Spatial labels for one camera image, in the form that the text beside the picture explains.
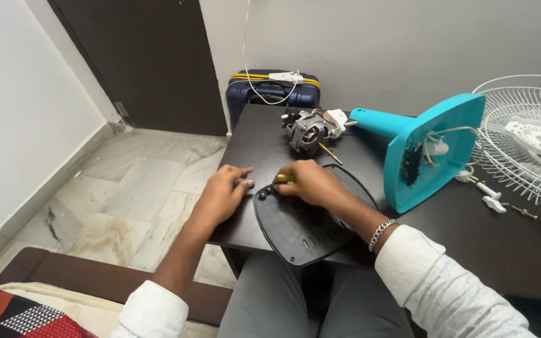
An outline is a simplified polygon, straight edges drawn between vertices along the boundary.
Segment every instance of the silver chain bracelet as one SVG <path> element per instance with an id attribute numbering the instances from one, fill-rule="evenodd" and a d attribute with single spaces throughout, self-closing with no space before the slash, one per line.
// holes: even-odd
<path id="1" fill-rule="evenodd" d="M 389 227 L 390 225 L 394 224 L 396 222 L 395 219 L 390 219 L 389 221 L 385 221 L 383 224 L 379 226 L 379 228 L 375 231 L 375 234 L 373 235 L 373 238 L 371 238 L 371 242 L 368 244 L 368 250 L 373 251 L 373 248 L 375 248 L 375 244 L 377 244 L 377 241 L 379 240 L 379 237 L 385 230 L 385 228 Z"/>

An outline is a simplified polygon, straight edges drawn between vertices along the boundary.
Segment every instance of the person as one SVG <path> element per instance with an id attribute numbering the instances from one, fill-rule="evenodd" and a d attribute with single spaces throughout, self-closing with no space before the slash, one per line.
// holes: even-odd
<path id="1" fill-rule="evenodd" d="M 188 313 L 181 298 L 206 241 L 254 186 L 246 179 L 251 172 L 225 165 L 208 180 L 152 280 L 129 297 L 112 337 L 178 336 Z M 275 186 L 280 194 L 327 208 L 367 243 L 381 225 L 390 223 L 312 160 L 291 163 L 279 173 L 296 177 L 292 185 Z M 388 225 L 372 250 L 377 255 L 374 271 L 342 268 L 335 273 L 321 338 L 412 337 L 403 307 L 430 337 L 534 337 L 520 312 L 415 228 Z M 274 253 L 253 254 L 244 264 L 218 337 L 309 336 L 297 271 Z"/>

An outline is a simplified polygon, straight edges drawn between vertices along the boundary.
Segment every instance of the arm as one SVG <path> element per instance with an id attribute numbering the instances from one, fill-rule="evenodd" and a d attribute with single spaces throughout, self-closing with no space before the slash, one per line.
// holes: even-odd
<path id="1" fill-rule="evenodd" d="M 280 173 L 293 174 L 297 180 L 293 185 L 277 185 L 280 194 L 300 196 L 327 208 L 367 243 L 387 220 L 312 160 L 294 162 Z M 420 231 L 391 225 L 373 251 L 375 270 L 398 304 L 410 310 L 429 336 L 533 337 L 521 313 Z"/>
<path id="2" fill-rule="evenodd" d="M 193 280 L 202 250 L 216 226 L 235 212 L 244 193 L 254 186 L 253 180 L 240 182 L 251 172 L 252 168 L 225 165 L 208 180 L 152 280 L 130 295 L 111 337 L 178 336 L 188 313 L 182 297 Z"/>

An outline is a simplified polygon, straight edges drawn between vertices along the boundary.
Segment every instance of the blue suitcase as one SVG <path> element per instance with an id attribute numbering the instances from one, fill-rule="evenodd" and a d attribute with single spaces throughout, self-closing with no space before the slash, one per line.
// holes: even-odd
<path id="1" fill-rule="evenodd" d="M 250 80 L 268 79 L 268 74 L 285 73 L 286 70 L 277 69 L 250 69 Z M 304 77 L 304 83 L 296 86 L 291 96 L 278 106 L 289 106 L 297 108 L 320 108 L 320 83 L 316 76 L 300 73 Z M 231 130 L 235 128 L 237 120 L 244 110 L 245 104 L 265 105 L 258 95 L 250 87 L 245 70 L 233 74 L 229 80 L 229 86 L 225 93 L 229 118 L 231 119 Z M 290 82 L 262 81 L 252 82 L 256 91 L 268 102 L 278 102 L 284 99 L 293 88 Z"/>

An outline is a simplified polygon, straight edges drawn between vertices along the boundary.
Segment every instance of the dark brown door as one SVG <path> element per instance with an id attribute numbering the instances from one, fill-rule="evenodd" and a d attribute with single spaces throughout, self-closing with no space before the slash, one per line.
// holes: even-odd
<path id="1" fill-rule="evenodd" d="M 198 0 L 49 0 L 134 127 L 227 133 Z"/>

